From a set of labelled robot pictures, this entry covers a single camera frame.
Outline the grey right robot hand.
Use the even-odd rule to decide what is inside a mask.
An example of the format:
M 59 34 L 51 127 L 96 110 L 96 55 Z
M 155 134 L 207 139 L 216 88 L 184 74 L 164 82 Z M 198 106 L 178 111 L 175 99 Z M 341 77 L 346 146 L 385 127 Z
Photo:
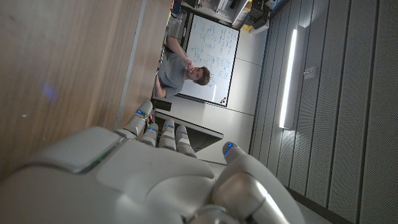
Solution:
M 1 182 L 2 223 L 303 223 L 279 180 L 233 142 L 219 176 L 199 160 L 184 126 L 92 127 L 28 157 Z

